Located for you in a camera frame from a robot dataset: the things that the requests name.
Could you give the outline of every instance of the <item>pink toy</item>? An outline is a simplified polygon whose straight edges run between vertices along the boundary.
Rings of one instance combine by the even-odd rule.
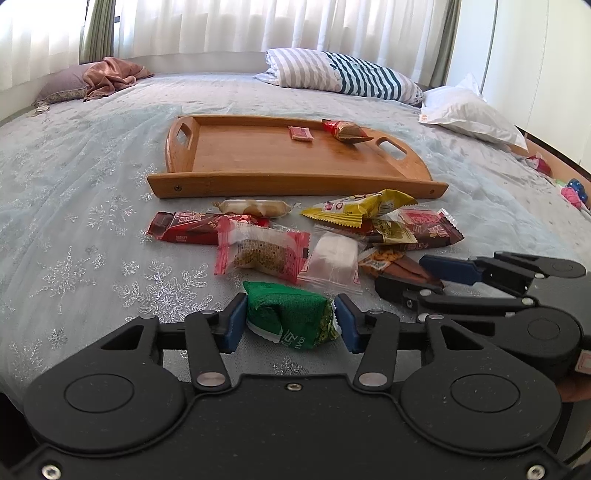
[[[566,198],[573,207],[575,207],[576,209],[580,210],[581,207],[583,206],[583,202],[581,202],[581,199],[579,198],[579,194],[575,191],[575,189],[571,188],[571,187],[564,187],[560,193],[562,194],[562,196],[564,198]]]

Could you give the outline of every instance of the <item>green snack package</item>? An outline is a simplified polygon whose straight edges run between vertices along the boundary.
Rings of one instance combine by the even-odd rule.
[[[267,340],[306,350],[339,337],[332,301],[278,283],[244,282],[246,324]]]

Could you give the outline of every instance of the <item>white wardrobe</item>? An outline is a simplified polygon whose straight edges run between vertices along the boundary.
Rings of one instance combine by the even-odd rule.
[[[498,0],[492,35],[486,19],[492,25],[495,3],[462,1],[447,84],[468,72],[484,77],[492,106],[591,171],[591,7],[583,0]],[[485,48],[473,51],[487,36],[488,69]]]

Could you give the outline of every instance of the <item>chocolate bar wrapper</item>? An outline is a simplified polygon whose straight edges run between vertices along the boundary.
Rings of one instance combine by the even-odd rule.
[[[269,226],[268,218],[257,218],[252,215],[158,212],[152,219],[147,234],[165,242],[217,245],[217,224],[222,217],[262,227]]]

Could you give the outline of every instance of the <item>metal bolt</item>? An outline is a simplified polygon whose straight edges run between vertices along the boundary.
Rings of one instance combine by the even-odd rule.
[[[367,372],[361,374],[358,380],[364,387],[381,387],[388,382],[388,377],[378,372]]]
[[[197,377],[197,383],[204,387],[219,387],[226,381],[226,376],[219,372],[204,372]]]
[[[301,383],[288,383],[285,387],[290,392],[299,392],[302,388],[304,388],[302,387]]]
[[[58,480],[61,477],[61,470],[55,465],[45,465],[41,468],[41,474],[47,480]]]
[[[534,465],[527,470],[527,480],[542,480],[546,474],[546,469],[542,465]]]

